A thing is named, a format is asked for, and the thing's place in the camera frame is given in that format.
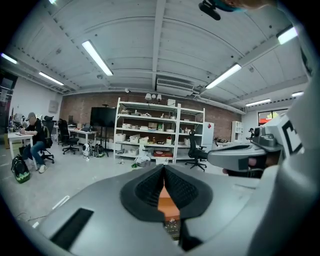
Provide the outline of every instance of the brick wall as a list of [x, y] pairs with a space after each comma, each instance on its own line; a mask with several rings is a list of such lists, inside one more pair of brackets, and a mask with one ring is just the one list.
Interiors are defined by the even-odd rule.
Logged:
[[[60, 108], [60, 118], [68, 120], [69, 116], [73, 116], [73, 120], [76, 123], [89, 123], [92, 107], [102, 107], [102, 104], [108, 104], [109, 107], [116, 107], [119, 97], [122, 101], [127, 101], [128, 99], [128, 95], [126, 93], [119, 92], [86, 93], [64, 96]], [[130, 94], [128, 101], [145, 103], [145, 94]], [[241, 122], [240, 114], [228, 111], [226, 109], [181, 98], [176, 98], [176, 102], [180, 103], [182, 108], [194, 110], [202, 110], [205, 108], [205, 121], [214, 123], [214, 137], [219, 137], [230, 141], [231, 122]], [[160, 103], [165, 105], [166, 98], [163, 97]]]

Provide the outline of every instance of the baseball cap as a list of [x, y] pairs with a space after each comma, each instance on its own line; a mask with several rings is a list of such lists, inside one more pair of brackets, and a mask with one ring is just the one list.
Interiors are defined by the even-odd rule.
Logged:
[[36, 114], [33, 113], [33, 112], [30, 112], [30, 113], [28, 114], [28, 118], [26, 119], [26, 121], [29, 121], [29, 119], [32, 118], [32, 117], [36, 117]]

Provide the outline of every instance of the ceiling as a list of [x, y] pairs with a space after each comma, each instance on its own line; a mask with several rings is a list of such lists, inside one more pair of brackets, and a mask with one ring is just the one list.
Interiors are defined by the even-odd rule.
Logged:
[[[218, 11], [221, 20], [216, 21], [199, 10], [200, 2], [42, 0], [5, 51], [18, 64], [2, 59], [1, 67], [62, 94], [125, 88], [152, 92], [158, 77], [183, 81], [194, 86], [188, 98], [210, 99], [231, 109], [260, 98], [288, 98], [292, 90], [304, 89], [307, 77], [298, 39], [283, 45], [275, 40], [291, 24], [282, 12], [273, 7]], [[106, 76], [82, 47], [87, 40], [113, 76]], [[204, 90], [244, 59], [240, 71]], [[39, 76], [40, 71], [65, 85]]]

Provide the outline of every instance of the green backpack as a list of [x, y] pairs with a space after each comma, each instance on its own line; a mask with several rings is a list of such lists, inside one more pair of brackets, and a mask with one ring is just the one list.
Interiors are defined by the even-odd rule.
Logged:
[[30, 179], [30, 172], [21, 155], [17, 155], [12, 160], [11, 171], [17, 182], [24, 183]]

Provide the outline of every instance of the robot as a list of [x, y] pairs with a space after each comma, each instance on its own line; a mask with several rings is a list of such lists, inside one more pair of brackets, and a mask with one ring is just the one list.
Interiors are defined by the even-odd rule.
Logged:
[[[208, 154], [211, 164], [237, 172], [252, 171], [249, 158], [260, 158], [261, 179], [145, 167], [88, 186], [47, 216], [40, 232], [21, 223], [24, 233], [46, 255], [292, 255], [287, 243], [320, 196], [320, 69], [306, 33], [299, 39], [316, 59], [304, 95], [257, 127], [251, 143]], [[277, 164], [264, 169], [274, 153]], [[178, 246], [157, 209], [163, 186], [180, 211]]]

